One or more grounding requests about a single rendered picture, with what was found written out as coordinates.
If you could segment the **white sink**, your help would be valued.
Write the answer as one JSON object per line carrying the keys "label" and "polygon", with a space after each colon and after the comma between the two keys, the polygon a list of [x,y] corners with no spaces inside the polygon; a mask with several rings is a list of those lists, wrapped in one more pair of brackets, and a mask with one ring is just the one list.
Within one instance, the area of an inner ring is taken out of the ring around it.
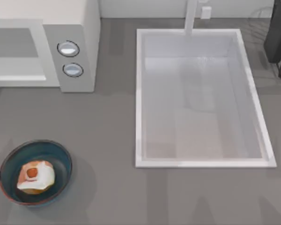
{"label": "white sink", "polygon": [[239,29],[138,29],[137,168],[275,168]]}

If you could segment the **round microwave knob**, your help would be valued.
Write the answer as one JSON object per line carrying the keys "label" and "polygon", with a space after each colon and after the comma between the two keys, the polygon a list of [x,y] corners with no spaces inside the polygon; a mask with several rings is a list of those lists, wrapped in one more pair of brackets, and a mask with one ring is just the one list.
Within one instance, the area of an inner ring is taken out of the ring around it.
{"label": "round microwave knob", "polygon": [[62,68],[64,74],[69,77],[79,77],[83,74],[83,67],[77,63],[69,63],[63,66]]}
{"label": "round microwave knob", "polygon": [[79,46],[75,42],[69,40],[58,43],[57,50],[64,57],[75,57],[80,52]]}

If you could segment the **black chair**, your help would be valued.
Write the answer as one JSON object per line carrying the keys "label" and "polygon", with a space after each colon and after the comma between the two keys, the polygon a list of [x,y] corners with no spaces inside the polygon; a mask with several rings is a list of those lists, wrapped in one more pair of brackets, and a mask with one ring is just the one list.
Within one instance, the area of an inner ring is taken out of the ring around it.
{"label": "black chair", "polygon": [[281,0],[274,0],[263,47],[268,62],[277,66],[278,77],[281,79]]}

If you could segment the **fried egg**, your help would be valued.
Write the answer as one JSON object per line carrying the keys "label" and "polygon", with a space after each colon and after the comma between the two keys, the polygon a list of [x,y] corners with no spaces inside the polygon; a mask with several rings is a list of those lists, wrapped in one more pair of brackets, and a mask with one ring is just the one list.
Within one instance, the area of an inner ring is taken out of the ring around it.
{"label": "fried egg", "polygon": [[48,161],[31,161],[21,167],[16,187],[29,194],[38,195],[55,183],[55,171]]}

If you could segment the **pale microwave oven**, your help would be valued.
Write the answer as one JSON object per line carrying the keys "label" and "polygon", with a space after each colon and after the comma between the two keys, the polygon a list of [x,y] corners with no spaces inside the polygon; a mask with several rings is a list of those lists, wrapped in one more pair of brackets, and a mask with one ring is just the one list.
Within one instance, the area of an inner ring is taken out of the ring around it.
{"label": "pale microwave oven", "polygon": [[[98,0],[0,0],[0,87],[93,92],[100,29]],[[80,48],[75,57],[57,50],[67,40]],[[83,74],[64,74],[69,63]]]}

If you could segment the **tall white tap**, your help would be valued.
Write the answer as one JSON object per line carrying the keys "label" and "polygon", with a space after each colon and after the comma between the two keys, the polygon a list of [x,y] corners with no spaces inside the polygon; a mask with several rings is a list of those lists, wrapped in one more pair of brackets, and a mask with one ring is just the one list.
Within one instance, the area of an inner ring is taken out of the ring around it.
{"label": "tall white tap", "polygon": [[196,15],[198,0],[186,1],[186,14],[185,14],[185,26],[184,31],[186,35],[191,35]]}

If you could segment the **white wall socket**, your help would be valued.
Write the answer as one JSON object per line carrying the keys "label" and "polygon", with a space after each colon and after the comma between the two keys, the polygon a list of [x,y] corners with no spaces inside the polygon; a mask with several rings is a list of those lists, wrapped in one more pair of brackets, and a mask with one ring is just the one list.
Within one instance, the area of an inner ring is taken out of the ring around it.
{"label": "white wall socket", "polygon": [[201,8],[201,16],[200,18],[202,20],[208,20],[211,18],[211,13],[212,13],[212,7],[210,6],[203,6]]}

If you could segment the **dark blue frying pan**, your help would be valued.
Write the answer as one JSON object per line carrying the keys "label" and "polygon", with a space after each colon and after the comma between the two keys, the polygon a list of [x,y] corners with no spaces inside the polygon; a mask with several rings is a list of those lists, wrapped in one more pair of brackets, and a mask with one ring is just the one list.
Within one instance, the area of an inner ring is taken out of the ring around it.
{"label": "dark blue frying pan", "polygon": [[[17,189],[21,167],[31,161],[48,161],[55,171],[55,183],[45,192],[29,195]],[[68,186],[73,162],[68,150],[52,140],[33,140],[13,149],[0,165],[0,189],[12,202],[24,206],[43,206],[57,199]]]}

